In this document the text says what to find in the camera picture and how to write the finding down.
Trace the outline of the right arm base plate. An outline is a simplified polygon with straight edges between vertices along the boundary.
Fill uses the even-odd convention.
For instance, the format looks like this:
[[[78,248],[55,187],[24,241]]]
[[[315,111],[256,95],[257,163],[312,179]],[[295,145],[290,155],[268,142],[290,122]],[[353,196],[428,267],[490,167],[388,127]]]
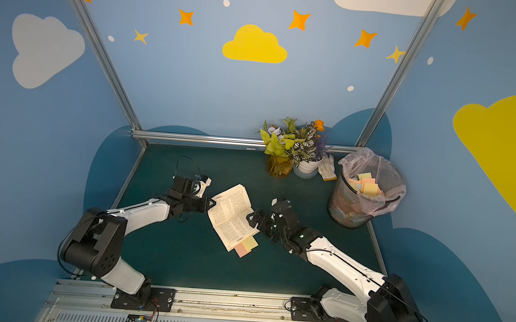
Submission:
[[[284,303],[284,309],[291,314],[292,321],[349,322],[327,315],[319,301],[305,297],[291,297]]]

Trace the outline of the purple covered book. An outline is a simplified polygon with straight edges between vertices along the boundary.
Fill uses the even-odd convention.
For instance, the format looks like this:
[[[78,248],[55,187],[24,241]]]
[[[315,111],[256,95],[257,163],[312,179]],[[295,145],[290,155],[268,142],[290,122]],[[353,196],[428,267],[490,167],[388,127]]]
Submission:
[[[254,210],[246,190],[238,184],[216,195],[213,198],[215,206],[208,210],[210,222],[228,252],[258,233],[247,220]]]

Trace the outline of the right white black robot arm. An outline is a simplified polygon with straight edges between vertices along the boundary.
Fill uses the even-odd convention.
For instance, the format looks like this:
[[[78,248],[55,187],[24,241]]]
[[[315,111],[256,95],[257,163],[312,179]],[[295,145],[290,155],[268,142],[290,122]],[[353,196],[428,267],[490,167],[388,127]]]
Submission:
[[[282,243],[288,253],[321,268],[358,299],[351,303],[335,287],[320,295],[322,310],[349,322],[423,322],[412,293],[399,275],[385,276],[357,262],[293,213],[256,210],[246,215],[249,225],[268,239]]]

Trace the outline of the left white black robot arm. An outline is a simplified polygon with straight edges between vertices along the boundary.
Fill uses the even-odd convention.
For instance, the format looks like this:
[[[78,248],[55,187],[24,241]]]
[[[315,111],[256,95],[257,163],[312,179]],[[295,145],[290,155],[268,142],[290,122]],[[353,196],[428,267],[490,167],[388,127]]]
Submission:
[[[206,213],[216,206],[209,196],[165,195],[122,209],[87,210],[57,250],[59,262],[70,264],[115,287],[129,297],[147,298],[151,284],[121,256],[125,238],[134,231],[184,212]]]

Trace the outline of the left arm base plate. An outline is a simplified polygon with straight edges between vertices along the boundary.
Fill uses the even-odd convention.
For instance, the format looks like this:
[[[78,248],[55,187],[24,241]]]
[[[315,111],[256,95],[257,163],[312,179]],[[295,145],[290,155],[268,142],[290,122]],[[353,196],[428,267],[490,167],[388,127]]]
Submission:
[[[112,309],[159,312],[171,311],[175,299],[176,289],[145,286],[137,294],[128,294],[117,290],[110,307]]]

